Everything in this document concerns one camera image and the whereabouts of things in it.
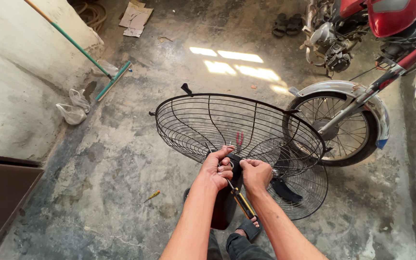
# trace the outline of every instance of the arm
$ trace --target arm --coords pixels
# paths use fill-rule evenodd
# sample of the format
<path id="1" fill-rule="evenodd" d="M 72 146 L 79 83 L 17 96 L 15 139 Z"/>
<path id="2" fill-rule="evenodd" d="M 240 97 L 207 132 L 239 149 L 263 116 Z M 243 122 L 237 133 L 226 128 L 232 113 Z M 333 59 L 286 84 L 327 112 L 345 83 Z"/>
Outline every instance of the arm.
<path id="1" fill-rule="evenodd" d="M 261 220 L 278 260 L 328 260 L 312 245 L 266 191 L 272 168 L 259 160 L 242 160 L 246 196 Z"/>
<path id="2" fill-rule="evenodd" d="M 228 185 L 225 178 L 232 178 L 230 159 L 225 158 L 231 147 L 223 146 L 211 153 L 194 180 L 179 222 L 171 235 L 160 259 L 206 259 L 209 228 L 218 191 Z"/>

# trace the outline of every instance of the torn cardboard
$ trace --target torn cardboard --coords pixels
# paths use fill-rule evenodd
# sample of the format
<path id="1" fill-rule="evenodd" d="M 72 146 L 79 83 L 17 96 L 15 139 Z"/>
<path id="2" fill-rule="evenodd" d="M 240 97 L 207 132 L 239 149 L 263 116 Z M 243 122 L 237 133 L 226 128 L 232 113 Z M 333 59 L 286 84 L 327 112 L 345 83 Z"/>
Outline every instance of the torn cardboard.
<path id="1" fill-rule="evenodd" d="M 153 8 L 144 8 L 145 5 L 137 0 L 131 0 L 128 3 L 128 7 L 119 23 L 119 26 L 127 27 L 123 35 L 132 37 L 141 36 L 144 30 L 144 24 L 146 24 L 153 11 Z"/>

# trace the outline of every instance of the pliers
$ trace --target pliers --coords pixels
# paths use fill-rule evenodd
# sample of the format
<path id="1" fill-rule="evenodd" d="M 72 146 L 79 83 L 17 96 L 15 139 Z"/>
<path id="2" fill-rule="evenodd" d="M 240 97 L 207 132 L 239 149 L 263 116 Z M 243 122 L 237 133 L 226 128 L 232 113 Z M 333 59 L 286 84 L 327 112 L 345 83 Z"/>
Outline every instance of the pliers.
<path id="1" fill-rule="evenodd" d="M 241 132 L 240 134 L 239 134 L 239 132 L 237 132 L 237 135 L 235 136 L 235 140 L 237 141 L 238 146 L 242 146 L 243 132 Z"/>

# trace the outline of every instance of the dirty floor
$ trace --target dirty floor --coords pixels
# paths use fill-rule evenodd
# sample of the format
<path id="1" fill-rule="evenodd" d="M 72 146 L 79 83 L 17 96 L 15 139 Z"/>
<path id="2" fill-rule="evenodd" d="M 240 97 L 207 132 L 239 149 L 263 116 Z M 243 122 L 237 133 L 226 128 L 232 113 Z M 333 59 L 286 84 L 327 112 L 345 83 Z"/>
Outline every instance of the dirty floor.
<path id="1" fill-rule="evenodd" d="M 130 60 L 133 72 L 126 72 L 101 102 L 93 98 L 107 80 L 91 79 L 96 81 L 95 89 L 90 86 L 92 111 L 82 124 L 69 126 L 55 147 L 23 214 L 0 245 L 0 260 L 157 259 L 200 165 L 162 141 L 148 112 L 184 94 L 185 82 L 196 93 L 241 95 L 286 108 L 292 100 L 288 87 L 327 80 L 299 49 L 303 34 L 277 39 L 270 33 L 277 14 L 302 13 L 304 1 L 146 3 L 154 10 L 139 39 L 123 36 L 125 28 L 118 26 L 127 1 L 106 4 L 103 58 L 116 65 Z M 372 68 L 378 46 L 366 36 L 355 47 L 350 68 L 334 78 L 348 80 Z M 254 54 L 261 61 L 225 58 L 216 54 L 219 50 Z M 368 85 L 380 73 L 358 81 Z M 392 129 L 384 150 L 354 166 L 328 168 L 325 203 L 295 221 L 329 259 L 416 259 L 399 85 L 380 96 Z M 156 189 L 158 197 L 143 204 Z M 224 259 L 229 258 L 226 238 L 243 218 L 237 210 L 230 227 L 215 232 Z M 274 256 L 264 232 L 255 243 Z"/>

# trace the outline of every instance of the chrome fender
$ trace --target chrome fender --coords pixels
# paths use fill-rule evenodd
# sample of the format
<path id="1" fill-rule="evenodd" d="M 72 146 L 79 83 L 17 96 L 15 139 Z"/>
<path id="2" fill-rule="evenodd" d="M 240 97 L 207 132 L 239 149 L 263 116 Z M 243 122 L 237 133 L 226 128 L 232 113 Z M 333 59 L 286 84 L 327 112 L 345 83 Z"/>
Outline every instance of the chrome fender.
<path id="1" fill-rule="evenodd" d="M 362 86 L 361 84 L 355 82 L 328 80 L 307 86 L 301 91 L 298 91 L 295 87 L 289 88 L 288 91 L 296 97 L 305 97 L 317 92 L 332 91 L 355 98 L 365 92 L 366 89 L 366 86 Z M 364 105 L 364 108 L 372 112 L 377 120 L 378 138 L 376 145 L 379 149 L 383 149 L 384 145 L 388 141 L 390 131 L 388 109 L 378 96 L 374 96 L 369 99 Z"/>

